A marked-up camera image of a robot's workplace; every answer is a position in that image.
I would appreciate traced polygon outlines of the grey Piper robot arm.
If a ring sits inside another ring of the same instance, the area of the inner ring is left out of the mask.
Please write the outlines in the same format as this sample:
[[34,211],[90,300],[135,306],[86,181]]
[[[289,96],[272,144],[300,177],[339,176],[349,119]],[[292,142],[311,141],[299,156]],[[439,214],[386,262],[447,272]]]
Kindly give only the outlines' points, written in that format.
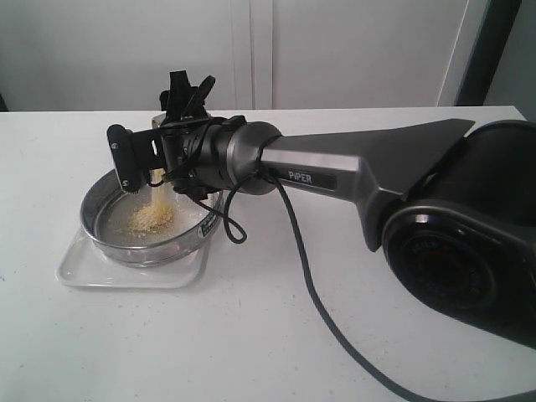
[[370,250],[428,307],[535,344],[535,125],[449,118],[375,131],[286,136],[212,117],[184,73],[162,125],[132,135],[137,175],[179,193],[269,193],[282,184],[354,204]]

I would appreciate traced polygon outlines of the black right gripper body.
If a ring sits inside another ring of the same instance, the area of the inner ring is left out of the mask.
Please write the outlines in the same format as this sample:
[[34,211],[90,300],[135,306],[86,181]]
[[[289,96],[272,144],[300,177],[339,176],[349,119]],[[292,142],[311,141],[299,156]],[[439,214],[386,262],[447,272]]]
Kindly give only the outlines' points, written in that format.
[[177,193],[205,200],[210,193],[245,183],[231,172],[228,148],[245,117],[212,117],[133,134],[138,183],[133,192],[170,184]]

